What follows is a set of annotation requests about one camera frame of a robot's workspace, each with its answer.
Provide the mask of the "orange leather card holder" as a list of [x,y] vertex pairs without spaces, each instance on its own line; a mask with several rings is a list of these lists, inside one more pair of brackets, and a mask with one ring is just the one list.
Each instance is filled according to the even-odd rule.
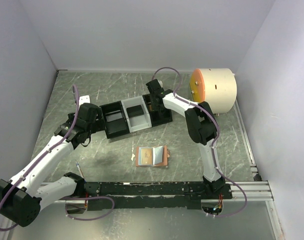
[[137,167],[166,167],[170,151],[166,145],[136,148],[135,164]]

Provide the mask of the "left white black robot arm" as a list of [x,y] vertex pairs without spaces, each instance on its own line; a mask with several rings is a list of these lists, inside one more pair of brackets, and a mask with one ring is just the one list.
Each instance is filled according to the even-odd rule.
[[26,227],[54,201],[66,196],[75,200],[85,196],[84,178],[71,172],[48,190],[41,191],[39,187],[60,160],[104,128],[102,110],[97,105],[86,102],[70,113],[37,157],[10,180],[0,179],[0,215],[16,226]]

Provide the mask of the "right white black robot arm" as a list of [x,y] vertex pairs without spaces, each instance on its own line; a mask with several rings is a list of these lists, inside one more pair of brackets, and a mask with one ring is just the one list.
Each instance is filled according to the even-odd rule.
[[196,103],[175,95],[172,90],[164,90],[157,79],[146,84],[149,95],[143,98],[147,102],[152,126],[167,124],[172,121],[172,111],[185,118],[190,139],[200,150],[203,161],[204,194],[210,199],[216,198],[225,187],[217,160],[216,140],[217,122],[207,102]]

